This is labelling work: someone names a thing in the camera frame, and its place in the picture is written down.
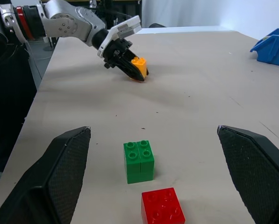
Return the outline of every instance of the green lego brick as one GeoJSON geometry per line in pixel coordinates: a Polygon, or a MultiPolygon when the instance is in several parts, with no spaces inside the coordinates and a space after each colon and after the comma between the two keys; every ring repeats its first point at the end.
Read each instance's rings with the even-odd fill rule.
{"type": "Polygon", "coordinates": [[[124,143],[124,159],[127,176],[140,173],[140,157],[136,142],[124,143]]]}
{"type": "Polygon", "coordinates": [[[152,181],[154,179],[154,172],[131,174],[127,176],[127,183],[139,183],[145,181],[152,181]]]}
{"type": "Polygon", "coordinates": [[[140,162],[141,162],[141,173],[154,171],[154,155],[150,147],[150,143],[147,140],[137,142],[140,162]]]}

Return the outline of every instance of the black pad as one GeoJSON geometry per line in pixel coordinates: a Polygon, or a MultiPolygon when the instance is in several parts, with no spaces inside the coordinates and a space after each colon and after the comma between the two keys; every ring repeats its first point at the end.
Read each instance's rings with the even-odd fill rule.
{"type": "Polygon", "coordinates": [[[217,130],[229,173],[256,224],[279,224],[279,150],[265,136],[217,130]]]}
{"type": "Polygon", "coordinates": [[[1,206],[0,224],[69,224],[82,187],[90,138],[89,127],[56,137],[1,206]]]}

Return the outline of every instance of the white wall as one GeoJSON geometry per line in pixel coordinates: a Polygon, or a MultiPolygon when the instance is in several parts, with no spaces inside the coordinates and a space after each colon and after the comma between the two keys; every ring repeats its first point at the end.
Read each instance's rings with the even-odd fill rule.
{"type": "Polygon", "coordinates": [[[261,39],[279,28],[279,0],[228,0],[221,25],[261,39]]]}
{"type": "Polygon", "coordinates": [[[261,39],[279,28],[279,0],[143,0],[143,26],[217,26],[261,39]]]}
{"type": "Polygon", "coordinates": [[[143,27],[217,26],[228,0],[143,0],[143,27]]]}

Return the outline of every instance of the table surface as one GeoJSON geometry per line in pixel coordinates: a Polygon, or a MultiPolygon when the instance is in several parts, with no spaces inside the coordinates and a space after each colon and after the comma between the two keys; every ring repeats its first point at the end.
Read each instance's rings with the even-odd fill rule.
{"type": "Polygon", "coordinates": [[[60,39],[0,180],[0,206],[52,139],[92,128],[72,224],[141,223],[144,191],[174,187],[190,224],[253,224],[229,175],[218,125],[279,148],[279,66],[259,63],[237,32],[133,35],[145,83],[105,69],[94,48],[60,39]],[[150,140],[155,180],[128,185],[123,143],[150,140]]]}

